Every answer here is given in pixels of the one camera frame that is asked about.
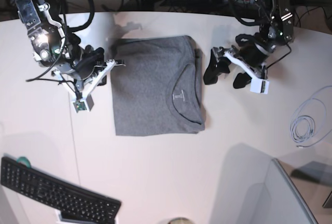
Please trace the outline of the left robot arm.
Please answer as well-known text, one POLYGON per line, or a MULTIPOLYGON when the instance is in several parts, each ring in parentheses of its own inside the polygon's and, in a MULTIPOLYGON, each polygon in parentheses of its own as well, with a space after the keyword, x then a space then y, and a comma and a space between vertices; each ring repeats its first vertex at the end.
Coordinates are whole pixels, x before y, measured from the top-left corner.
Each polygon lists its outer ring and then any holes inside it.
POLYGON ((293 41, 293 13, 291 0, 253 0, 257 7, 258 19, 245 21, 236 10, 235 0, 228 0, 231 13, 242 25, 257 26, 259 31, 253 35, 239 34, 236 46, 230 48, 213 47, 210 61, 203 75, 205 85, 217 83, 222 74, 229 74, 231 64, 240 67, 233 81, 235 89, 247 85, 254 93, 267 94, 269 90, 267 58, 277 47, 289 46, 293 41))

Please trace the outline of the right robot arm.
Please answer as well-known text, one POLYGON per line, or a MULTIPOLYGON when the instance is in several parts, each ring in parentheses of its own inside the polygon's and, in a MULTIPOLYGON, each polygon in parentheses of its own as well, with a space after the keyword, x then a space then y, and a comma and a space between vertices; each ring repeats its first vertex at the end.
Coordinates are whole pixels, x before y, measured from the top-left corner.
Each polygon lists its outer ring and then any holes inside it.
POLYGON ((73 94, 74 102, 87 99, 97 86, 106 83, 106 75, 122 60, 104 58, 104 49, 80 46, 76 32, 87 29, 95 14, 93 0, 89 4, 88 20, 77 27, 69 27, 66 19, 65 0, 11 0, 18 16, 25 25, 33 48, 33 58, 46 70, 30 81, 45 81, 51 72, 53 82, 64 85, 73 94))

